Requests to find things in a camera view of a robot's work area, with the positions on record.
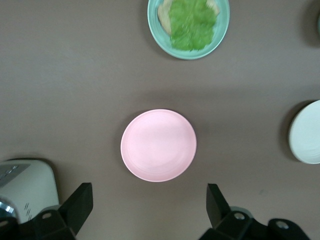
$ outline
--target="black metal bracket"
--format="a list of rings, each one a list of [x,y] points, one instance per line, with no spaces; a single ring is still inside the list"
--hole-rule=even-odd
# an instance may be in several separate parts
[[[22,224],[14,217],[0,218],[0,239],[75,240],[92,209],[92,184],[82,183],[58,210],[42,211]]]
[[[242,211],[232,211],[216,184],[208,184],[206,211],[212,228],[200,240],[310,240],[294,222],[271,219],[268,226]]]

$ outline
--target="plate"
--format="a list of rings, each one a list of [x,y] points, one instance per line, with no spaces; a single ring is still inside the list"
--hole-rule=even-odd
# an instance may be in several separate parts
[[[164,182],[182,174],[196,154],[196,134],[182,115],[155,109],[137,116],[121,139],[124,164],[140,179]]]
[[[162,28],[158,19],[158,6],[162,4],[163,0],[149,0],[147,8],[147,18],[151,34],[156,43],[166,53],[173,57],[183,60],[194,60],[202,58],[210,54],[214,49],[218,47],[223,38],[226,35],[229,20],[230,20],[230,6],[228,0],[215,0],[220,9],[220,13],[216,18],[216,23],[213,26],[213,39],[212,42],[205,46],[202,50],[183,51],[175,49],[171,46],[170,36]]]
[[[289,146],[301,162],[320,163],[320,100],[296,115],[289,131]]]

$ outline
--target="white plate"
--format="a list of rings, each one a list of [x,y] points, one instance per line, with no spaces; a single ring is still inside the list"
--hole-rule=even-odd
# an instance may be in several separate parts
[[[306,106],[294,118],[289,131],[289,146],[301,162],[320,163],[320,100]]]
[[[121,140],[124,164],[149,182],[164,182],[182,174],[193,161],[196,148],[196,134],[188,120],[166,109],[137,116]]]

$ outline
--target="gray tabletop surface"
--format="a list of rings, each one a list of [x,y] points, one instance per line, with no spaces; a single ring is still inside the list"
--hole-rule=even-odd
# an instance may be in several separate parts
[[[0,2],[0,161],[42,158],[60,201],[93,184],[79,240],[196,240],[211,226],[206,187],[266,225],[320,237],[320,164],[296,160],[288,130],[320,99],[316,0],[230,0],[208,56],[180,60],[153,39],[147,0]],[[124,165],[132,119],[170,109],[192,124],[190,167],[148,182]]]

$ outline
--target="pink plate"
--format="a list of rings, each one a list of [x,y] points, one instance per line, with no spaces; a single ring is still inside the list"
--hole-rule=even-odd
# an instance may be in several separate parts
[[[164,182],[182,174],[191,164],[197,139],[191,124],[180,114],[155,109],[137,116],[125,129],[121,155],[138,178]]]

